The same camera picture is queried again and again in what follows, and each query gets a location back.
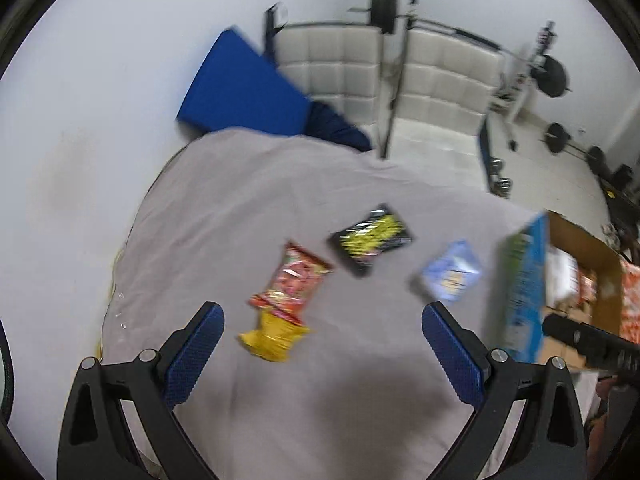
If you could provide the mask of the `red snack bag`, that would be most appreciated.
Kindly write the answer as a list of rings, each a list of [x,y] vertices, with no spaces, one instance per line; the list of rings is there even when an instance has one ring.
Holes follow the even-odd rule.
[[[282,261],[267,287],[250,297],[257,309],[279,310],[305,324],[300,314],[334,265],[289,240]]]

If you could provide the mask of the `blue foam mat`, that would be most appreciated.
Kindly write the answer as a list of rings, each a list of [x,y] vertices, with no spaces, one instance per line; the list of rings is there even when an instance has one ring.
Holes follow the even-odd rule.
[[[311,102],[260,56],[239,31],[224,30],[209,50],[177,119],[204,133],[247,128],[296,136]]]

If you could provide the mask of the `chrome dumbbell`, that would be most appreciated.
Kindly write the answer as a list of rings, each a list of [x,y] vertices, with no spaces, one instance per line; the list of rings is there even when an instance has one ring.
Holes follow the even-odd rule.
[[[503,169],[503,159],[498,157],[491,157],[491,159],[489,159],[489,189],[492,194],[502,198],[509,198],[511,196],[513,182],[510,178],[503,177]]]

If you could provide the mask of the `yellow snack bag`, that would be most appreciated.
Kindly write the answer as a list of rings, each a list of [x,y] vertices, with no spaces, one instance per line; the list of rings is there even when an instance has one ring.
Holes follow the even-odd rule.
[[[260,310],[254,330],[240,333],[239,342],[253,356],[269,362],[286,362],[292,348],[310,329],[279,310]]]

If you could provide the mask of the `white padded chair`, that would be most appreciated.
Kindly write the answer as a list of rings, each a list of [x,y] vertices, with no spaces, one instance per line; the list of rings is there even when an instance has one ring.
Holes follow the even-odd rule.
[[[273,39],[280,72],[315,101],[368,131],[378,123],[383,35],[359,24],[286,26]]]
[[[480,42],[443,32],[407,32],[385,156],[412,169],[484,179],[480,132],[504,58]]]

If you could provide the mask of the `cardboard milk box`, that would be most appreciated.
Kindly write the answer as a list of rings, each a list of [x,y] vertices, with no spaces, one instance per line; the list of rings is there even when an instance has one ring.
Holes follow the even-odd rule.
[[[524,363],[560,356],[574,370],[586,359],[546,336],[550,314],[639,341],[639,268],[605,242],[546,210],[506,239],[506,276],[500,346]]]

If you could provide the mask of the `black shoe wipes pack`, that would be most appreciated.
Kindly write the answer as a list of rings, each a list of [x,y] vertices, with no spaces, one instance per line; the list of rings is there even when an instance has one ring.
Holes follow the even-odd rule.
[[[371,273],[379,255],[412,242],[413,234],[406,222],[387,204],[379,204],[366,218],[328,238],[335,255],[357,278]]]

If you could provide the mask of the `dark blue cloth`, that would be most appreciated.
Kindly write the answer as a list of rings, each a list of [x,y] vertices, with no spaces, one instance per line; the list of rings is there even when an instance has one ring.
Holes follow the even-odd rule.
[[[372,143],[365,133],[348,122],[328,104],[320,101],[311,102],[304,135],[347,146],[360,153],[373,150]]]

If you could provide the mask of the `blue tissue pack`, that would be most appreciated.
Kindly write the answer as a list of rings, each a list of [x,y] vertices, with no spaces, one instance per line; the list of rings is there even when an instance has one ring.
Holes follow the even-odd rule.
[[[458,301],[482,275],[483,267],[471,244],[467,240],[455,240],[422,266],[413,283],[431,300],[450,304]]]

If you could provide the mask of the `right white padded chair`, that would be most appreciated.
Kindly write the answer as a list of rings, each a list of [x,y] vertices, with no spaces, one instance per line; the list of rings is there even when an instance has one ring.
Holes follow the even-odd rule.
[[[385,156],[412,169],[484,179],[480,132],[504,58],[480,42],[443,32],[407,32]]]

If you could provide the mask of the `left white padded chair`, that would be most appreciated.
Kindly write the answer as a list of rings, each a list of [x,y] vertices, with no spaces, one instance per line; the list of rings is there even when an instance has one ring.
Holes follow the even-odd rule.
[[[359,24],[286,26],[273,39],[280,72],[315,101],[368,131],[378,123],[383,35]]]

